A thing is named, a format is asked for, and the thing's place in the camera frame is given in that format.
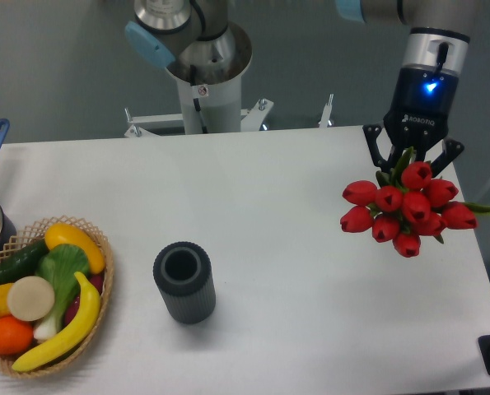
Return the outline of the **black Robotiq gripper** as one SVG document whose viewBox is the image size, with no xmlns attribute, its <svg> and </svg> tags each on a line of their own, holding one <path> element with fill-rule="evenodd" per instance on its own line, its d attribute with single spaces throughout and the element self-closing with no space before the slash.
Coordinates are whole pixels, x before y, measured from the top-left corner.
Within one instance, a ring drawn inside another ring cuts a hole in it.
<svg viewBox="0 0 490 395">
<path fill-rule="evenodd" d="M 445 73 L 436 75 L 420 68 L 401 68 L 384 124 L 362 126 L 373 165 L 381 171 L 391 171 L 410 147 L 423 160 L 427 151 L 442 140 L 442 152 L 431 162 L 432 175 L 437 176 L 462 154 L 462 142 L 445 138 L 458 82 L 458 77 Z M 392 144 L 386 156 L 380 152 L 377 141 L 383 132 Z"/>
</svg>

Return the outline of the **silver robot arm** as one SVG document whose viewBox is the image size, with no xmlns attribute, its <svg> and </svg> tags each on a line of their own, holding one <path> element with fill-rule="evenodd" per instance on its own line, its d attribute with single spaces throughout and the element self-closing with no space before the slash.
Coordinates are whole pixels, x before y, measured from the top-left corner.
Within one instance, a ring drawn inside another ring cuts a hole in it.
<svg viewBox="0 0 490 395">
<path fill-rule="evenodd" d="M 188 134 L 258 129 L 264 114 L 241 113 L 241 78 L 252 59 L 248 35 L 228 18 L 224 1 L 137 1 L 124 29 L 131 47 L 175 79 Z M 371 159 L 383 172 L 399 168 L 407 149 L 439 174 L 462 151 L 448 136 L 450 113 L 469 47 L 475 1 L 339 1 L 350 21 L 394 21 L 409 27 L 408 45 L 390 109 L 363 127 Z"/>
</svg>

